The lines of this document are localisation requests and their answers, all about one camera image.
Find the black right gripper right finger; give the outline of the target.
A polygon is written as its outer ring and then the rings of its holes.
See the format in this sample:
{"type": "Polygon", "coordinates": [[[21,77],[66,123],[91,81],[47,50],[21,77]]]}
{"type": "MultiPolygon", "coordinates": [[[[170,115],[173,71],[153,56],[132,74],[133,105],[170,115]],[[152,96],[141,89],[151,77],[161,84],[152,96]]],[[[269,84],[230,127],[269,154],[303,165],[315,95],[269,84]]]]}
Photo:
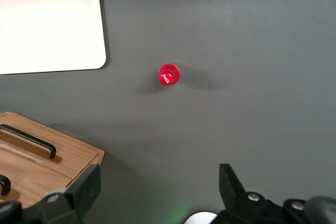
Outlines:
{"type": "Polygon", "coordinates": [[[225,209],[217,223],[308,223],[306,201],[287,199],[277,205],[263,195],[246,191],[229,164],[219,166],[219,192],[225,209]]]}

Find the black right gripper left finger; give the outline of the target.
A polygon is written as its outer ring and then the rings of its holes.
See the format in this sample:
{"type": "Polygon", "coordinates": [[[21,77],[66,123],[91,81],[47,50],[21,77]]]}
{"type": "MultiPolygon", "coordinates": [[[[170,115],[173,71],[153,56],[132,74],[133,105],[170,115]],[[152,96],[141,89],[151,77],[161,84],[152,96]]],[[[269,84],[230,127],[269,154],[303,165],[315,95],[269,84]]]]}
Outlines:
{"type": "Polygon", "coordinates": [[[100,192],[100,165],[91,164],[69,187],[49,192],[28,208],[19,201],[1,203],[1,223],[84,223],[100,192]]]}

